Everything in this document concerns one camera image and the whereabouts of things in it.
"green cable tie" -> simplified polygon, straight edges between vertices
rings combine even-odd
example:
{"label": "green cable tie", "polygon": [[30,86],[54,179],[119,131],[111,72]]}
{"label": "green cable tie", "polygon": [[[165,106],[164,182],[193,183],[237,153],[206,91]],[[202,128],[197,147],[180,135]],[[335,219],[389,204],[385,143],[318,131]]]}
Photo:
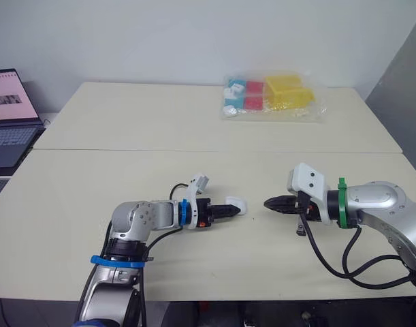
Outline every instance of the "green cable tie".
{"label": "green cable tie", "polygon": [[344,177],[339,178],[338,190],[339,225],[341,228],[349,228],[347,225],[347,211],[345,206],[345,192],[347,190],[347,184],[345,184]]}

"blue ring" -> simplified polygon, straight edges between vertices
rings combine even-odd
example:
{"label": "blue ring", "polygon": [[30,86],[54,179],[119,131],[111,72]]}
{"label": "blue ring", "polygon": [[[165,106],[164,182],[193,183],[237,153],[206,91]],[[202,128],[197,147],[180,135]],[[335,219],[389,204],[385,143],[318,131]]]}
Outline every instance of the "blue ring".
{"label": "blue ring", "polygon": [[93,255],[90,262],[92,264],[100,264],[101,266],[106,267],[115,267],[115,268],[143,268],[145,262],[129,262],[129,261],[114,261],[107,260],[99,257],[98,255]]}
{"label": "blue ring", "polygon": [[180,203],[180,206],[182,207],[182,212],[180,213],[180,224],[183,226],[187,222],[187,199],[183,199],[183,201]]}

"black cable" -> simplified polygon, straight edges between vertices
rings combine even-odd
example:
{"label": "black cable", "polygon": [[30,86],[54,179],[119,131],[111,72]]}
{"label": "black cable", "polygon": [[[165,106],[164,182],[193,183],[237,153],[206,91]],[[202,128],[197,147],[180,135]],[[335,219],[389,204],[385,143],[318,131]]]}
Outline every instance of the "black cable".
{"label": "black cable", "polygon": [[[101,251],[100,251],[100,257],[101,258],[105,255],[105,250],[106,250],[106,247],[108,246],[108,241],[109,241],[110,233],[111,233],[111,227],[112,227],[112,223],[110,221],[109,224],[108,224],[108,227],[106,228],[105,240],[103,242],[103,245],[102,245]],[[97,269],[97,264],[95,264],[94,267],[93,267],[93,269],[91,269],[90,275],[86,279],[86,283],[85,283],[84,289],[82,291],[82,295],[80,296],[80,300],[78,302],[78,308],[76,309],[76,314],[75,314],[74,322],[78,322],[79,321],[80,312],[82,310],[82,307],[84,306],[86,292],[88,291],[88,287],[89,287],[89,285],[91,283],[91,279],[93,279],[93,276],[94,276],[94,274],[96,272],[96,269]]]}
{"label": "black cable", "polygon": [[5,323],[6,327],[11,327],[10,323],[8,323],[6,316],[5,316],[5,310],[3,309],[3,303],[2,303],[2,299],[0,298],[0,305],[1,305],[1,314],[2,314],[2,319],[3,322]]}
{"label": "black cable", "polygon": [[[382,284],[367,284],[367,283],[362,283],[361,281],[358,281],[357,279],[354,279],[353,278],[354,276],[351,273],[349,273],[349,269],[347,267],[347,258],[349,256],[349,252],[350,252],[351,248],[353,247],[357,238],[360,235],[360,230],[361,230],[361,228],[357,227],[357,231],[355,233],[355,236],[350,240],[349,244],[347,245],[347,247],[344,250],[344,254],[342,255],[342,269],[344,270],[344,273],[346,275],[351,276],[349,278],[350,281],[353,282],[354,284],[356,284],[357,286],[360,286],[360,287],[363,287],[363,288],[368,288],[370,290],[384,290],[386,288],[395,287],[395,286],[401,285],[403,283],[407,283],[408,281],[411,281],[410,276],[406,276],[406,277],[403,277],[403,278],[396,279],[395,281],[390,281],[388,283],[382,283]],[[389,258],[389,259],[401,260],[401,258],[398,255],[382,255],[382,256],[377,257],[373,260],[374,261],[375,260],[378,260],[378,261],[385,260],[385,258],[381,259],[382,257],[386,257],[386,258]],[[362,273],[364,270],[369,268],[369,266],[365,267],[364,269],[362,269],[362,267],[360,267],[359,269],[362,269],[362,271],[360,271],[359,273]]]}
{"label": "black cable", "polygon": [[321,261],[321,263],[323,264],[323,266],[325,266],[325,268],[328,271],[330,271],[333,275],[335,275],[335,276],[337,276],[339,278],[345,278],[345,279],[350,278],[350,276],[346,276],[345,274],[342,274],[341,272],[338,272],[338,271],[334,270],[328,264],[328,262],[325,261],[323,255],[321,254],[320,250],[318,249],[318,246],[317,246],[317,244],[315,242],[314,236],[313,236],[312,232],[310,231],[309,224],[308,224],[308,222],[306,220],[306,214],[304,214],[304,213],[300,214],[300,218],[302,220],[304,230],[306,230],[306,234],[308,235],[308,239],[309,239],[310,245],[311,245],[312,249],[314,250],[315,255],[318,257],[319,261]]}
{"label": "black cable", "polygon": [[[342,255],[342,261],[345,260],[346,265],[347,265],[347,257],[349,256],[349,252],[351,248],[353,247],[353,245],[355,244],[356,240],[359,238],[361,231],[362,229],[360,228],[360,226],[358,226],[356,233],[353,235],[353,238],[350,240],[349,244],[344,250],[344,253]],[[365,264],[363,264],[362,266],[360,266],[358,269],[354,270],[353,272],[346,273],[346,275],[350,277],[356,277],[360,275],[361,273],[363,273],[366,269],[370,268],[372,265],[383,260],[400,260],[401,261],[401,258],[398,255],[394,255],[394,254],[380,255],[379,257],[376,257],[366,262]]]}
{"label": "black cable", "polygon": [[141,324],[147,327],[146,298],[144,297],[144,269],[140,268]]}
{"label": "black cable", "polygon": [[359,267],[358,269],[356,269],[354,272],[350,273],[347,269],[347,257],[348,254],[350,252],[350,249],[352,248],[353,244],[355,243],[355,241],[357,240],[357,238],[359,237],[360,233],[361,233],[361,228],[358,228],[356,230],[356,233],[354,234],[353,238],[350,240],[349,244],[347,245],[345,251],[344,251],[344,255],[342,256],[342,268],[344,269],[344,274],[342,274],[341,272],[338,272],[336,270],[334,270],[327,261],[325,261],[324,257],[321,255],[320,250],[318,249],[318,246],[315,242],[314,236],[310,230],[309,224],[306,220],[306,215],[305,214],[301,214],[300,218],[302,220],[304,229],[306,230],[306,233],[308,235],[308,239],[310,242],[310,245],[312,246],[315,254],[317,255],[318,259],[320,260],[320,262],[325,266],[325,268],[330,271],[333,275],[339,277],[339,278],[343,278],[343,279],[350,279],[354,284],[360,286],[360,287],[364,287],[364,288],[370,288],[372,290],[383,290],[385,288],[390,288],[390,287],[394,287],[403,283],[406,283],[407,281],[410,281],[410,277],[406,276],[400,279],[396,279],[395,281],[391,281],[389,283],[384,283],[384,284],[366,284],[366,283],[362,283],[360,281],[357,281],[356,279],[354,279],[354,276],[357,276],[358,274],[364,272],[367,268],[369,268],[370,266],[372,266],[373,264],[376,264],[377,262],[380,262],[382,260],[387,260],[387,259],[397,259],[400,260],[400,257],[398,257],[397,255],[381,255],[380,257],[374,258],[368,262],[366,262],[365,264],[363,264],[361,267]]}
{"label": "black cable", "polygon": [[170,200],[173,200],[173,194],[174,194],[174,191],[175,191],[178,187],[188,187],[188,184],[185,184],[185,183],[179,183],[179,184],[176,184],[175,186],[173,186],[173,188],[172,188],[172,190],[171,190],[171,192],[170,192],[170,196],[168,197]]}
{"label": "black cable", "polygon": [[183,229],[182,226],[180,226],[177,230],[172,230],[170,232],[166,232],[166,233],[156,237],[156,239],[151,244],[149,244],[149,246],[144,250],[144,256],[143,256],[144,260],[147,260],[148,253],[155,246],[156,243],[158,243],[160,240],[162,240],[163,238],[165,238],[165,237],[167,237],[171,234],[180,232],[182,229]]}

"gray wall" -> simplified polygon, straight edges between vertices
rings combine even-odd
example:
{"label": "gray wall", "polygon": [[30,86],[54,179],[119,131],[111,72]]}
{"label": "gray wall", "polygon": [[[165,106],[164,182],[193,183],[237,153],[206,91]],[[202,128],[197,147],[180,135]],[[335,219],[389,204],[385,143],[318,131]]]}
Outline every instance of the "gray wall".
{"label": "gray wall", "polygon": [[416,25],[366,103],[416,169]]}

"small white object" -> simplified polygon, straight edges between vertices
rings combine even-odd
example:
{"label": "small white object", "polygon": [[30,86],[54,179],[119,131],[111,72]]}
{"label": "small white object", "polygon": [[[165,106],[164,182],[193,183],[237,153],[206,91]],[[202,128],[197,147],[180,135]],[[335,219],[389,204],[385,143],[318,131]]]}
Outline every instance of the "small white object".
{"label": "small white object", "polygon": [[238,213],[239,216],[245,215],[247,213],[247,202],[242,198],[237,198],[236,196],[226,196],[226,204],[231,204],[236,206],[241,211]]}
{"label": "small white object", "polygon": [[225,99],[236,99],[236,95],[230,87],[226,87],[223,93]]}
{"label": "small white object", "polygon": [[234,95],[236,95],[237,93],[242,93],[244,92],[244,86],[241,84],[233,84],[230,89],[232,90],[232,92],[234,92]]}
{"label": "small white object", "polygon": [[238,114],[238,111],[233,105],[228,105],[223,108],[223,113],[228,117],[235,117]]}

